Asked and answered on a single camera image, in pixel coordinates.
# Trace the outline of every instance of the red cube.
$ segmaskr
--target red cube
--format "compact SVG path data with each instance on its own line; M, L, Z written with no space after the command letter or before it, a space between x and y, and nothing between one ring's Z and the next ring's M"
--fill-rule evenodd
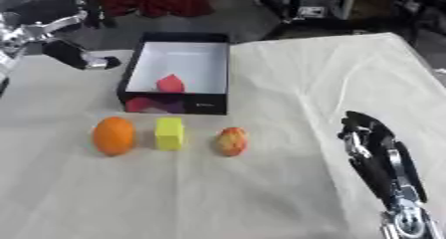
M168 92L168 93L184 92L183 82L181 82L181 80L179 80L179 78L173 74L157 81L156 86L158 87L158 90L161 92Z

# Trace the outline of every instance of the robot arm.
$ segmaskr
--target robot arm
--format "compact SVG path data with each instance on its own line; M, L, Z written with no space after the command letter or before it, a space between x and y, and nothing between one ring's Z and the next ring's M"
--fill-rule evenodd
M347 112L338 135L349 162L386 210L381 232L385 239L443 239L423 208L426 192L404 144L382 122Z
M98 27L100 23L113 26L113 21L92 0L43 0L0 13L0 93L31 43L41 44L45 55L80 70L120 65L115 57L96 57L82 46L55 36L56 32L82 24Z

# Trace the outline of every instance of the table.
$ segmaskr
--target table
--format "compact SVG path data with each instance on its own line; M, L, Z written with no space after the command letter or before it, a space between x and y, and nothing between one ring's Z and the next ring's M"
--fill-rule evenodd
M128 61L131 51L104 52ZM383 207L335 134L347 110L386 123L412 152L446 221L446 92L392 34L249 43L231 49L229 116L183 116L180 152L153 149L157 115L120 112L123 68L76 71L27 57L0 101L1 238L380 238ZM108 116L138 146L107 158L90 143ZM226 126L247 151L217 155Z

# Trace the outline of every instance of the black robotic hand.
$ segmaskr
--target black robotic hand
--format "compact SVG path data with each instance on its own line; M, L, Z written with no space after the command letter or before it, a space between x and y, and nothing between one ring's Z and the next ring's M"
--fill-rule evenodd
M58 37L60 32L83 25L114 27L115 22L94 0L39 0L0 12L0 96L8 86L10 72L31 43L41 44L44 54L80 70L119 66L115 57L97 57Z
M342 119L343 129L338 134L340 139L351 142L347 148L350 164L365 181L371 191L388 207L394 197L395 181L398 180L398 168L414 186L419 199L427 201L426 192L419 179L418 172L406 146L395 139L394 133L381 121L370 116L347 112ZM367 154L358 153L364 148ZM395 167L391 153L396 150L401 158L401 166Z
M405 145L378 119L347 112L338 137L345 143L351 166L386 210L380 230L385 239L443 239L423 208L427 201Z

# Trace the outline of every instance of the yellow cube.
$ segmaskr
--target yellow cube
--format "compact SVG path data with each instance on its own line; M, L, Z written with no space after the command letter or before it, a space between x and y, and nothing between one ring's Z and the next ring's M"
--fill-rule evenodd
M156 120L156 147L159 150L179 150L183 146L184 126L181 118Z

